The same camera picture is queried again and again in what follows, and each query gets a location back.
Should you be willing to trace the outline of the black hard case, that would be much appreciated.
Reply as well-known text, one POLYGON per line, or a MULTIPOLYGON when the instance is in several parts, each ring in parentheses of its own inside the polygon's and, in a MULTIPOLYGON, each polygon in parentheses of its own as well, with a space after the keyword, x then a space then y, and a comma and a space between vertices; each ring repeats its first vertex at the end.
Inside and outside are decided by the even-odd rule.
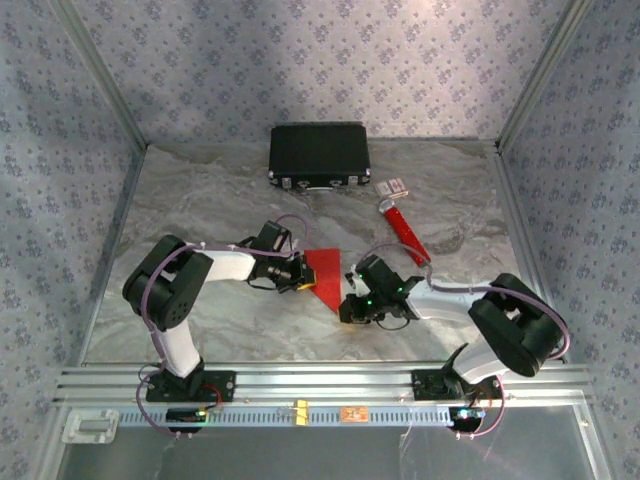
POLYGON ((287 123, 270 132, 268 179, 283 190, 366 185, 371 161, 360 122, 287 123))

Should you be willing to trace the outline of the aluminium side rail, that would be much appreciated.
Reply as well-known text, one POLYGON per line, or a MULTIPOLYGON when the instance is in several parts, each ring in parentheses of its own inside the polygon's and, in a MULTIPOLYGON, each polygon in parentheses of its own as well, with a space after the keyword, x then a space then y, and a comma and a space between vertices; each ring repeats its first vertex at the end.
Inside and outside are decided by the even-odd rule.
POLYGON ((74 363, 77 367, 82 367, 89 350, 91 336, 94 330, 97 315, 100 310, 102 299, 106 291, 109 277, 115 261, 116 249, 124 228, 130 205, 134 196, 135 188, 144 163, 148 146, 142 147, 140 152, 136 152, 129 164, 123 187, 119 192, 112 220, 107 230, 106 240, 103 243, 101 255, 97 264, 97 273, 92 281, 89 290, 89 303, 85 308, 83 319, 83 336, 81 348, 74 363))
POLYGON ((510 241, 522 280, 550 307, 557 312, 551 296, 536 245, 526 219, 523 203, 519 197, 515 181, 508 169, 496 142, 491 143, 494 150, 491 170, 497 196, 507 223, 510 241))

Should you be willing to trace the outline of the long aluminium mounting rail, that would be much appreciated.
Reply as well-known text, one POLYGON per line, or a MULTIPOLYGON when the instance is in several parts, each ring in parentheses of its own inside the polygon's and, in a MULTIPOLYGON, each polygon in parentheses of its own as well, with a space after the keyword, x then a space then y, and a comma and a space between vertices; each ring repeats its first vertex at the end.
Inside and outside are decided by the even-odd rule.
MULTIPOLYGON (((214 363, 212 370, 236 373, 234 401, 279 404, 295 399, 337 404, 374 404, 412 399, 411 373, 437 370, 427 362, 244 362, 214 363)), ((139 384, 135 364, 89 364, 60 373, 53 401, 67 405, 131 405, 139 384)), ((584 365, 550 362, 537 376, 503 376, 513 406, 565 405, 595 396, 584 365)))

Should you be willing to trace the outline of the small white red card box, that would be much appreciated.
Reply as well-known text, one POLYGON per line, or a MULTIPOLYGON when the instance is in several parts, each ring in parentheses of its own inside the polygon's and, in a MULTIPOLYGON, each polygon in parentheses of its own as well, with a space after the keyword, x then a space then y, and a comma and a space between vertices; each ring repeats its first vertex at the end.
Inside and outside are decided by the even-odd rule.
POLYGON ((377 182, 374 189, 381 198, 401 198, 409 193, 404 182, 398 177, 377 182))

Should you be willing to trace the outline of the aluminium frame post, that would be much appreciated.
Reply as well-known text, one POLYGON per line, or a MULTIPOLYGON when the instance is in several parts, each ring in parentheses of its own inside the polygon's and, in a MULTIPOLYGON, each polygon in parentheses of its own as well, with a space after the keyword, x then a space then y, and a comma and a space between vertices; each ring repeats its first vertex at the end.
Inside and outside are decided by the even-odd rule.
POLYGON ((123 134, 137 152, 144 152, 148 143, 72 0, 48 1, 111 108, 123 134))
POLYGON ((500 154, 508 151, 514 145, 593 4, 594 0, 567 0, 556 24, 550 31, 548 41, 534 68, 527 77, 523 90, 496 139, 496 148, 500 154))

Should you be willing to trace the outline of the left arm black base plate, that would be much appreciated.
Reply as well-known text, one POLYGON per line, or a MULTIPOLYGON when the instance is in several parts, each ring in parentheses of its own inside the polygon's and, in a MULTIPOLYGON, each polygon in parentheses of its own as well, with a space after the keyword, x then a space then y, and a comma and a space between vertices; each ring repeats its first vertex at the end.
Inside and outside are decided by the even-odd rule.
POLYGON ((162 372, 151 377, 145 399, 150 403, 231 402, 235 393, 235 382, 234 371, 199 370, 186 378, 162 372))

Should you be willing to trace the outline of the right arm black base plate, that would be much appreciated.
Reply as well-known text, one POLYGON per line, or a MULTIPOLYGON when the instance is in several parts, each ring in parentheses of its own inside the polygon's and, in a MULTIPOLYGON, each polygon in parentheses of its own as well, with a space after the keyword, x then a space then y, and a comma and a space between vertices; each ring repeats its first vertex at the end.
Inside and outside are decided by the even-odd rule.
POLYGON ((463 380, 453 371, 436 369, 413 370, 411 386, 415 400, 499 400, 500 387, 495 377, 479 384, 463 380))

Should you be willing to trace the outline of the red tube with silver cap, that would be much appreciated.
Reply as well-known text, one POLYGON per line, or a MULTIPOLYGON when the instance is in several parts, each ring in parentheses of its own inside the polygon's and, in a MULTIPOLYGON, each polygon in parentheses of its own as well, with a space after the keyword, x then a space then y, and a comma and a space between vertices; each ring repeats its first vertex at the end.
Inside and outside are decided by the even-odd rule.
POLYGON ((420 268, 426 267, 431 262, 431 258, 394 200, 391 198, 382 199, 378 210, 396 234, 399 242, 408 247, 409 255, 414 263, 420 268))

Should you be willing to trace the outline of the grey metal bracket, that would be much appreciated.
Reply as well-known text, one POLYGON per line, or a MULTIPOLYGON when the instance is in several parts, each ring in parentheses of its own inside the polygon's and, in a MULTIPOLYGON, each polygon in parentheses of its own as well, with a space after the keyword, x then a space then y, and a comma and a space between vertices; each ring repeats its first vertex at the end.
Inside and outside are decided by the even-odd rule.
POLYGON ((116 436, 120 413, 117 410, 73 409, 62 431, 65 444, 110 444, 116 436))

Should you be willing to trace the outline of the red paper sheet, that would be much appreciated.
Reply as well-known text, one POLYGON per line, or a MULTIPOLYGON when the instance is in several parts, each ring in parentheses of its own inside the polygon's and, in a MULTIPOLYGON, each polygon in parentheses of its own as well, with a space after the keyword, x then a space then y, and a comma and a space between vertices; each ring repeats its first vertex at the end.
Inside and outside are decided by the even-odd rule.
POLYGON ((312 293, 334 314, 342 303, 341 253, 337 248, 305 251, 307 265, 315 273, 312 293))

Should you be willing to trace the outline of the glossy grey panel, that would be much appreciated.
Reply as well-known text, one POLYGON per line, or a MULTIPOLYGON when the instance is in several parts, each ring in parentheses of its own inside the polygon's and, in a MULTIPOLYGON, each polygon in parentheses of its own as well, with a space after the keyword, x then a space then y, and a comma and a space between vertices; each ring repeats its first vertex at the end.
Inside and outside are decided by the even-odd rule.
POLYGON ((608 480, 576 440, 446 429, 221 429, 171 440, 150 429, 66 448, 56 480, 608 480))

